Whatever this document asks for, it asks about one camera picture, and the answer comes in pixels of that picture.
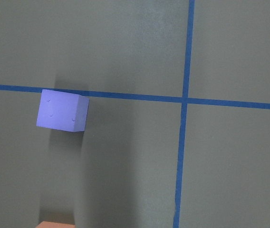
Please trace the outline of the purple foam block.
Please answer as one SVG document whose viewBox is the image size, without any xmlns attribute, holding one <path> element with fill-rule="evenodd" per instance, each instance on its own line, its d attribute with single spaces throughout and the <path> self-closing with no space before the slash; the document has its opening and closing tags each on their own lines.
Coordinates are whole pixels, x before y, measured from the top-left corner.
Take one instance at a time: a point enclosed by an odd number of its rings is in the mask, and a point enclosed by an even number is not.
<svg viewBox="0 0 270 228">
<path fill-rule="evenodd" d="M 43 89 L 36 126 L 67 132 L 83 132 L 86 127 L 89 98 Z"/>
</svg>

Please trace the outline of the orange foam block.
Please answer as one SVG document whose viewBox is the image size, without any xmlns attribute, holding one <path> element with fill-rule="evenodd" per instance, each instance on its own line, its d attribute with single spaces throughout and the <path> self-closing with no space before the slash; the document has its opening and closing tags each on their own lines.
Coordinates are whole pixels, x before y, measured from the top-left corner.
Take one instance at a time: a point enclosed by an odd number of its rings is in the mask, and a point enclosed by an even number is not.
<svg viewBox="0 0 270 228">
<path fill-rule="evenodd" d="M 73 224 L 57 223 L 50 221 L 42 221 L 36 228 L 75 228 Z"/>
</svg>

